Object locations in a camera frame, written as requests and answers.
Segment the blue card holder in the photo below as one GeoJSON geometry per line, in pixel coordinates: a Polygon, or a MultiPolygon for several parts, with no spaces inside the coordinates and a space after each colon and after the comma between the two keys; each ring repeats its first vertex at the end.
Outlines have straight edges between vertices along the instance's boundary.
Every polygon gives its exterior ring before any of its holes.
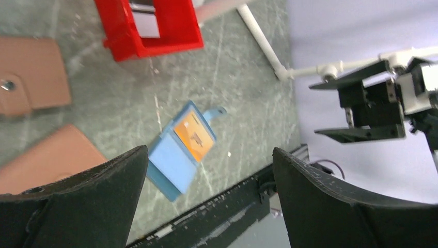
{"type": "Polygon", "coordinates": [[[197,113],[215,143],[217,138],[209,122],[227,114],[222,106],[201,112],[190,100],[152,142],[148,149],[146,176],[170,202],[187,192],[201,163],[194,159],[174,132],[175,125],[191,110],[197,113]]]}

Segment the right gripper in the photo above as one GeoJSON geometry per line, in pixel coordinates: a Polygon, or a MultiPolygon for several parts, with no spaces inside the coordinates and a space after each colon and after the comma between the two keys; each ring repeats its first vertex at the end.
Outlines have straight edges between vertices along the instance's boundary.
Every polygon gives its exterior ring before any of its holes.
{"type": "Polygon", "coordinates": [[[337,90],[350,127],[314,132],[339,143],[405,138],[402,123],[406,119],[417,122],[437,111],[437,62],[413,57],[405,69],[389,70],[389,61],[384,59],[309,86],[337,90]]]}

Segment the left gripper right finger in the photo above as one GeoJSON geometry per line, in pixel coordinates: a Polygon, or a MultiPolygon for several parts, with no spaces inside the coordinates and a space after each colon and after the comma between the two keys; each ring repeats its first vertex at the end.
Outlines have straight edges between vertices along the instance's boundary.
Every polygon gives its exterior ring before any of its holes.
{"type": "Polygon", "coordinates": [[[273,172],[292,247],[437,247],[437,205],[352,185],[273,149],[273,172]]]}

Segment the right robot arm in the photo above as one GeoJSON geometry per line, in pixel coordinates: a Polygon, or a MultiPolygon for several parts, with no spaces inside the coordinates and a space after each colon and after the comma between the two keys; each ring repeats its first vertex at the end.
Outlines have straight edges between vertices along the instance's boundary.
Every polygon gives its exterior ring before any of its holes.
{"type": "Polygon", "coordinates": [[[406,65],[388,59],[368,64],[339,78],[325,76],[314,90],[336,90],[346,115],[347,128],[315,133],[339,143],[404,138],[422,132],[429,150],[437,156],[437,62],[412,57],[406,65]]]}

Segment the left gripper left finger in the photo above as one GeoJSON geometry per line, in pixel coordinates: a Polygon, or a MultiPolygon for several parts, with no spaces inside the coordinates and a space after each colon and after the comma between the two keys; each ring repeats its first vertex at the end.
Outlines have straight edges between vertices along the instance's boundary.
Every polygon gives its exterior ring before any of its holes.
{"type": "Polygon", "coordinates": [[[141,145],[63,180],[1,195],[1,247],[125,247],[147,165],[141,145]]]}

